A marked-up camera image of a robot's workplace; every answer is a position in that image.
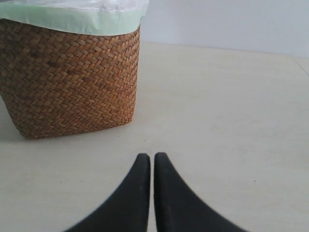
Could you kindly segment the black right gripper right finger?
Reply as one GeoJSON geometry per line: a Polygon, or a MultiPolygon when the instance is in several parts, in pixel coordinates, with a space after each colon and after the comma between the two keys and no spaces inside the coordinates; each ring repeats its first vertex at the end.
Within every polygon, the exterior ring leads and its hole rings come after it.
{"type": "Polygon", "coordinates": [[[245,231],[205,204],[163,152],[154,157],[154,208],[158,232],[245,231]]]}

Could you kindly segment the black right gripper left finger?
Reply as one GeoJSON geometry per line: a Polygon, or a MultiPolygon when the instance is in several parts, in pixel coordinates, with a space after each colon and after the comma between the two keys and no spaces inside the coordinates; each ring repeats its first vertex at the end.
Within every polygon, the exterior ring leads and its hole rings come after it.
{"type": "Polygon", "coordinates": [[[151,164],[138,154],[113,194],[69,232],[145,232],[148,227],[151,164]]]}

